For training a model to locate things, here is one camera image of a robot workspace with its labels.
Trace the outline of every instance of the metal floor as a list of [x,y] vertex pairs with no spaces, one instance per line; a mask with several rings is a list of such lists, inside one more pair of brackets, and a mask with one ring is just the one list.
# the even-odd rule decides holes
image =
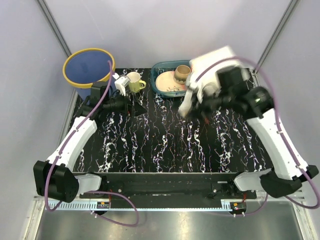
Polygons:
[[[258,208],[248,203],[248,212]],[[106,217],[133,223],[135,213],[107,212]],[[253,216],[224,217],[210,212],[140,212],[138,227],[122,227],[89,212],[44,211],[37,240],[302,240],[293,206],[268,202]]]

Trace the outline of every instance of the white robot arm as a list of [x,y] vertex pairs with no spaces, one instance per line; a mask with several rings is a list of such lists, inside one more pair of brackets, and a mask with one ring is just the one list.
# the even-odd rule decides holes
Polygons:
[[[219,63],[207,71],[206,75],[202,76],[202,72],[207,70],[212,63],[234,56],[235,54],[232,50],[226,46],[191,60],[192,73],[186,81],[186,95],[178,112],[183,117],[188,117],[192,114],[203,116],[211,114],[218,108],[231,108],[241,114],[259,136],[272,160],[273,168],[239,173],[230,185],[240,192],[265,190],[274,198],[292,194],[306,181],[299,168],[303,169],[310,178],[316,176],[319,171],[316,166],[308,165],[302,159],[282,126],[282,133],[286,136],[299,160],[300,165],[297,167],[275,124],[274,103],[269,92],[260,86],[251,90],[248,89],[247,80],[249,79],[249,74],[243,68],[242,63],[234,59]],[[137,109],[132,109],[132,104],[126,97],[128,80],[123,77],[119,78],[116,83],[120,95],[116,97],[117,99],[110,99],[104,102],[101,105],[101,109],[134,114]],[[90,104],[98,101],[103,87],[101,82],[97,82],[92,86]],[[92,108],[92,106],[86,105],[86,101],[83,107],[83,113],[90,112]],[[143,110],[141,109],[139,112],[141,114],[145,113]],[[84,116],[79,116],[75,119],[69,133],[58,149],[47,158],[47,161],[37,161],[34,165],[33,173],[39,195],[44,196],[49,169],[56,156],[59,155],[61,147],[73,131],[75,133],[63,149],[54,167],[49,182],[48,197],[70,203],[78,194],[102,190],[103,181],[98,174],[87,173],[74,176],[72,173],[81,150],[97,130],[97,124],[94,119],[87,119],[77,129],[83,119]]]
[[268,152],[273,168],[259,172],[243,172],[234,180],[242,192],[265,190],[278,198],[294,193],[306,179],[300,169],[313,178],[319,173],[298,154],[283,125],[282,133],[299,160],[297,166],[276,126],[273,99],[263,87],[249,90],[249,75],[237,59],[223,61],[236,55],[225,46],[190,61],[192,69],[186,85],[187,91],[178,112],[181,116],[204,116],[219,108],[230,108],[243,115],[260,138]]

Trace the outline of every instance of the teal plastic basket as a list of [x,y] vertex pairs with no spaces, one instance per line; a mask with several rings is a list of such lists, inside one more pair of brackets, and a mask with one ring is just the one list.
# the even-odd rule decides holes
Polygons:
[[153,91],[155,93],[157,93],[162,98],[184,97],[186,95],[185,90],[184,91],[160,91],[156,87],[156,80],[160,74],[162,74],[164,72],[168,72],[168,71],[174,71],[180,65],[187,65],[188,67],[190,67],[189,61],[190,60],[164,61],[164,62],[159,62],[156,65],[154,65],[151,68],[151,77],[150,77],[150,82],[151,82],[151,86],[152,86]]

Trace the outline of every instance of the yellow mug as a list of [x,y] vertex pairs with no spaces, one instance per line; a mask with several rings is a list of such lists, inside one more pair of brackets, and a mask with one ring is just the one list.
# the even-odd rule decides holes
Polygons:
[[138,72],[132,71],[126,75],[129,79],[129,89],[133,93],[138,93],[141,89],[146,87],[146,82],[141,80],[140,74]]

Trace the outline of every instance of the white wall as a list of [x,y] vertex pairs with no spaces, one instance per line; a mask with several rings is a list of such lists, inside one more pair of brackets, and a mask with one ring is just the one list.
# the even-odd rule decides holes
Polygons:
[[[320,1],[300,1],[262,66],[276,86],[281,118],[303,158],[320,169]],[[314,181],[320,187],[320,175]],[[316,203],[307,183],[309,205]],[[320,209],[311,215],[320,230]]]
[[152,67],[231,45],[258,61],[290,0],[46,0],[72,52],[110,51]]
[[55,150],[73,89],[35,0],[1,0],[0,33],[0,239],[16,240],[36,194],[33,165]]

